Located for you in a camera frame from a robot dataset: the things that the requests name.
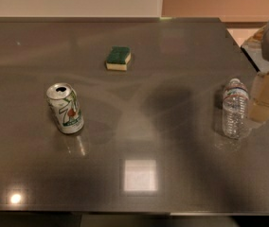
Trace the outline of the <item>green yellow sponge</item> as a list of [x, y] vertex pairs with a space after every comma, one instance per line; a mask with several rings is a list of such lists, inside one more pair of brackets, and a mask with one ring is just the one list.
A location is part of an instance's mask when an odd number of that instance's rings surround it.
[[126, 71], [131, 56], [131, 49], [129, 47], [113, 46], [106, 58], [106, 68], [108, 70]]

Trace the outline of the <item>clear plastic water bottle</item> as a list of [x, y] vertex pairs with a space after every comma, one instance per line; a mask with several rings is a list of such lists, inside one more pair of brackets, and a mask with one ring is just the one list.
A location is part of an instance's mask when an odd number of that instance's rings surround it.
[[249, 133], [245, 126], [248, 100], [246, 86], [239, 79], [230, 80], [224, 87], [222, 128], [228, 138], [241, 139]]

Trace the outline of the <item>white green soda can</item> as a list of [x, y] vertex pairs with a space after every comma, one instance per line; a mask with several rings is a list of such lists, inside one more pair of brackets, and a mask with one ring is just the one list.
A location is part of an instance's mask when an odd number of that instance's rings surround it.
[[84, 125], [76, 91], [68, 83], [55, 83], [46, 91], [47, 103], [60, 132], [72, 134]]

